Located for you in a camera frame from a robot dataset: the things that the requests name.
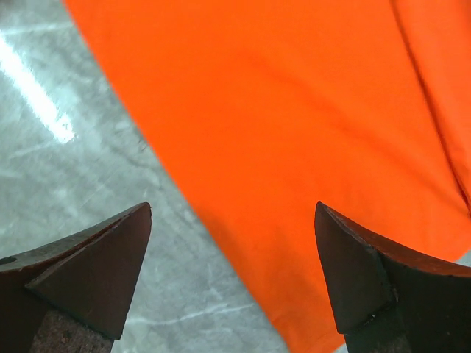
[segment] orange tarp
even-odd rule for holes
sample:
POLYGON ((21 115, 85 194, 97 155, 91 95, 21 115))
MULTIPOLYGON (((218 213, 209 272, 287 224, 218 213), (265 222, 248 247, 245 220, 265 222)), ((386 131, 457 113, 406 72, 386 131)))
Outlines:
POLYGON ((343 342, 319 200, 436 257, 469 248, 469 2, 66 3, 291 352, 343 342))

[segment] gray marble surface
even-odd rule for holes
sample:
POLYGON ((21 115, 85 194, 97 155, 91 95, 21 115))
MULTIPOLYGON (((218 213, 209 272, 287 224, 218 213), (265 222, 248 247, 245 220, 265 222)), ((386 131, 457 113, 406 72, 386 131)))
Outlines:
POLYGON ((59 0, 0 0, 0 194, 0 257, 151 203, 152 237, 113 352, 287 352, 59 0))

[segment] orange fabric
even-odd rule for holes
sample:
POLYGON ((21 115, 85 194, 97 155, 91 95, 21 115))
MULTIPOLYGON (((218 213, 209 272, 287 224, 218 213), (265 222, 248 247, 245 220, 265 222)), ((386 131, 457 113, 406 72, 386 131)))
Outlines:
MULTIPOLYGON (((401 21, 423 73, 440 71, 430 87, 438 119, 451 126, 444 141, 387 1, 66 3, 291 352, 342 343, 316 253, 318 200, 433 256, 455 260, 468 249, 471 221, 456 175, 469 182, 466 171, 454 174, 442 142, 450 150, 461 142, 467 156, 470 140, 458 127, 470 107, 459 101, 465 93, 444 95, 443 80, 461 87, 459 69, 448 75, 427 61, 432 41, 423 40, 433 38, 411 24, 417 11, 401 21)), ((467 30, 463 21, 453 28, 467 30)))
POLYGON ((394 0, 394 9, 468 205, 471 201, 471 2, 394 0))

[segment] pliers jaw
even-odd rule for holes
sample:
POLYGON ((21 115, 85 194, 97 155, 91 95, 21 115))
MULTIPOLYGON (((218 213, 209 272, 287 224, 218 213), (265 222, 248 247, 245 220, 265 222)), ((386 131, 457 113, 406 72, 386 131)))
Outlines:
POLYGON ((143 203, 0 259, 0 352, 110 352, 123 332, 150 229, 143 203))
POLYGON ((416 252, 321 202, 315 230, 349 353, 471 352, 471 268, 416 252))

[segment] orange cloth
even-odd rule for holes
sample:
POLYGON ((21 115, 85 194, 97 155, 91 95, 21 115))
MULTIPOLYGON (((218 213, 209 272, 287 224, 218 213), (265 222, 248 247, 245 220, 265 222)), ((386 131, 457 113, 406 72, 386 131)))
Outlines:
POLYGON ((456 260, 471 243, 464 1, 404 2, 417 5, 66 0, 291 352, 343 341, 316 253, 317 201, 433 256, 456 260), (432 30, 437 14, 461 22, 432 30))

